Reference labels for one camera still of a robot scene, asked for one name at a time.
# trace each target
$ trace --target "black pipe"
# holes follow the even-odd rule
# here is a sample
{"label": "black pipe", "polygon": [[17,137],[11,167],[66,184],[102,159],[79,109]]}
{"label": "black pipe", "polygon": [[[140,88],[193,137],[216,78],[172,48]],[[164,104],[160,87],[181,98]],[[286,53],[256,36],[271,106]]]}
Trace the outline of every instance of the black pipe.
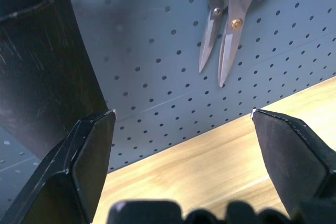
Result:
{"label": "black pipe", "polygon": [[44,157],[107,109],[70,0],[0,0],[0,126]]}

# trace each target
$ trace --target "blue-handled scissors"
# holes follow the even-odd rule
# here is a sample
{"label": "blue-handled scissors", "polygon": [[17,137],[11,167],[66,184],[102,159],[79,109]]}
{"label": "blue-handled scissors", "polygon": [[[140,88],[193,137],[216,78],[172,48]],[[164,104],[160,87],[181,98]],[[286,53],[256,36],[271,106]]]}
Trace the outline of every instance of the blue-handled scissors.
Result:
{"label": "blue-handled scissors", "polygon": [[218,80],[222,87],[235,59],[245,22],[246,12],[252,0],[229,0],[228,19],[224,28],[219,53]]}

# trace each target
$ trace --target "scissor blade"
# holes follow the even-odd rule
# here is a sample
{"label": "scissor blade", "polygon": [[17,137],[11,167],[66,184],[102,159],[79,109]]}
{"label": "scissor blade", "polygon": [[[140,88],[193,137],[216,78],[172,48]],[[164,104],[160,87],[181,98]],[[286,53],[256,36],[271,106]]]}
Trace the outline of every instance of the scissor blade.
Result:
{"label": "scissor blade", "polygon": [[217,34],[219,27],[221,26],[223,10],[220,9],[220,14],[214,14],[214,8],[211,8],[204,33],[202,38],[201,50],[199,53],[199,72],[201,72],[210,56],[212,48],[214,47],[215,41],[217,39]]}
{"label": "scissor blade", "polygon": [[239,30],[232,30],[231,32],[227,33],[225,36],[223,36],[222,44],[221,44],[221,50],[219,53],[219,72],[218,72],[218,80],[219,80],[219,86],[222,87],[227,75],[231,69],[231,66],[233,64],[233,61],[236,57],[236,53],[239,46],[240,37],[242,35],[243,27],[241,27]]}

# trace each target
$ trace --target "red-handled scissors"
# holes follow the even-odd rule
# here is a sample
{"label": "red-handled scissors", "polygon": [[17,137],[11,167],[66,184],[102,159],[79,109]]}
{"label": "red-handled scissors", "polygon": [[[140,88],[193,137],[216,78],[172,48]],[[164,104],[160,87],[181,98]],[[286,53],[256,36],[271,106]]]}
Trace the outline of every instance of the red-handled scissors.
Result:
{"label": "red-handled scissors", "polygon": [[225,0],[208,0],[210,13],[205,25],[201,51],[199,53],[199,72],[201,72],[204,68],[210,56],[212,48],[214,47],[219,28],[221,26],[220,24],[223,20],[223,12],[224,9],[227,7],[227,3],[228,1]]}

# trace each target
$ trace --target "brass screw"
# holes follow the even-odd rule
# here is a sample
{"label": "brass screw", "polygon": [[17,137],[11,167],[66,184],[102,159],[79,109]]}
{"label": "brass screw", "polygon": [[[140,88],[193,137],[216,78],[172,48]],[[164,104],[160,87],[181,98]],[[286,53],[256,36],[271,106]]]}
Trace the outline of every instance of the brass screw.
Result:
{"label": "brass screw", "polygon": [[243,25],[243,20],[241,18],[239,19],[234,19],[231,22],[231,27],[233,30],[238,30],[241,28],[241,26]]}

